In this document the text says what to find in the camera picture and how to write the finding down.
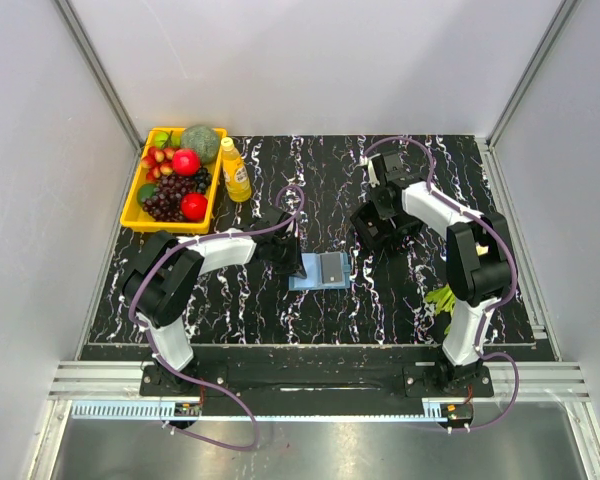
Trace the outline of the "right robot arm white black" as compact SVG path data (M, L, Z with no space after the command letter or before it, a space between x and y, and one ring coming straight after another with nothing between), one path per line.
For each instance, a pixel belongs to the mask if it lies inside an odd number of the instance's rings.
M404 214L445 240L446 283L456 301L442 343L448 362L436 369L434 379L442 393L458 395L471 382L466 366L481 358L493 311L516 289L507 221L500 214L468 208L431 181L410 176L397 155L375 154L361 164L381 220Z

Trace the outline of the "green melon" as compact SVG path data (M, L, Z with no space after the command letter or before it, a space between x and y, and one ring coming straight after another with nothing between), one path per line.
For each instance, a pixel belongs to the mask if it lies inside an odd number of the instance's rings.
M182 149L193 150L203 165L216 161L221 137L211 127L195 125L185 129L180 137Z

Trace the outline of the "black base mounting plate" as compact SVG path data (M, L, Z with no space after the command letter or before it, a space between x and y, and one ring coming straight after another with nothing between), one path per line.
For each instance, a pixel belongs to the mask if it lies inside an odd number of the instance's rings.
M406 396L494 396L481 362L452 367L431 346L195 346L183 373L247 390L356 389Z

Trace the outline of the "yellow plastic tray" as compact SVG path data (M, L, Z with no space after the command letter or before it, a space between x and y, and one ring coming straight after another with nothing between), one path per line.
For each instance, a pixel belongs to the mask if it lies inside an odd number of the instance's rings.
M123 211L122 226L139 233L206 234L221 178L222 128L205 127L192 142L180 127L150 131Z

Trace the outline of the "red apple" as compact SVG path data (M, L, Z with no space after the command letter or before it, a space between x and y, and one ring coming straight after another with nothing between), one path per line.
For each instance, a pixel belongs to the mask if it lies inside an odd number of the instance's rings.
M201 193L189 193L185 195L180 204L182 215L190 222L200 222L206 216L208 200Z

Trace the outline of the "green avocado fruit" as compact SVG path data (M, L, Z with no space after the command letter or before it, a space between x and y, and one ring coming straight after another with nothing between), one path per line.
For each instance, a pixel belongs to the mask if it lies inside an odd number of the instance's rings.
M154 195L157 185L155 183L146 183L142 185L136 192L136 201L142 205L147 199Z

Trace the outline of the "small red fruit cluster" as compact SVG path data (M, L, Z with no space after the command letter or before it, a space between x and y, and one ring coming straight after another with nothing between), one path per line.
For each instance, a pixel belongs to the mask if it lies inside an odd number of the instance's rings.
M168 177L173 172L172 160L176 153L173 147L159 149L152 146L148 149L147 154L140 160L140 166L145 170L145 179L147 182L155 183L162 177Z

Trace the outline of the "blue card holder wallet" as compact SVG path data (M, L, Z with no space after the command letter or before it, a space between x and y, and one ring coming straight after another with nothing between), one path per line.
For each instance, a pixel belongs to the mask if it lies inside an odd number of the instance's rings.
M328 286L322 284L320 255L323 253L303 253L301 255L306 276L301 278L299 275L294 275L289 278L290 291L318 291L318 290L345 290L351 285L351 265L349 256L345 252L342 254L342 265L344 272L344 281L341 285Z

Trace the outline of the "black card box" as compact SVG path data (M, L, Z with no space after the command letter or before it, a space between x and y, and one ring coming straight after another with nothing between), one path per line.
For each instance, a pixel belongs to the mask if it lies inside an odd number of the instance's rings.
M424 225L421 220L404 212L383 218L372 201L355 210L350 220L359 243L369 252L397 247L417 235Z

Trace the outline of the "white celery stalk with leaves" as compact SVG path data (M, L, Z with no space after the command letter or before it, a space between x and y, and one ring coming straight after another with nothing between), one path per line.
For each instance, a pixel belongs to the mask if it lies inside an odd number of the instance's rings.
M476 252L478 256L483 256L488 253L489 247L481 246L476 244ZM450 286L447 284L444 287L435 289L427 293L424 297L424 301L427 304L434 305L434 314L439 316L442 313L453 314L456 297L452 293ZM444 335L446 336L450 331L450 323L445 327Z

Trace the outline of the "yellow juice bottle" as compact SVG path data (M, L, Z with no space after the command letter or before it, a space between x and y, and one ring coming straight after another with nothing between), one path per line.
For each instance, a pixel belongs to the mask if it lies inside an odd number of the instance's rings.
M243 203L251 198L251 182L244 160L231 137L221 140L221 160L225 187L233 202Z

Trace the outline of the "dark purple grape bunch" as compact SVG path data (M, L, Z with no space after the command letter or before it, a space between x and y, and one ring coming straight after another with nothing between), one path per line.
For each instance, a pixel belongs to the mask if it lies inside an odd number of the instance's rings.
M147 213L156 222L190 222L181 213L182 198L189 193L206 193L211 186L212 175L204 167L192 176L181 176L172 173L162 177L157 185L154 195L147 199L141 210Z

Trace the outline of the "green lime fruit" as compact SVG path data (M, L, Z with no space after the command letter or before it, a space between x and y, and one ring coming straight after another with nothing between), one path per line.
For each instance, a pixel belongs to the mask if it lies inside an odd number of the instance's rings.
M158 149L164 149L171 145L172 133L167 131L158 131L153 136L153 145Z

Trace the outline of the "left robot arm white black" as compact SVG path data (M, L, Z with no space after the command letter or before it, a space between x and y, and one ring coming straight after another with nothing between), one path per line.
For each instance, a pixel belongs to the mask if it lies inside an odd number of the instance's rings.
M162 383L173 394L193 390L197 372L184 314L198 279L230 266L263 262L284 275L306 275L297 220L277 207L245 230L177 237L161 230L149 237L122 281L132 322L148 333Z

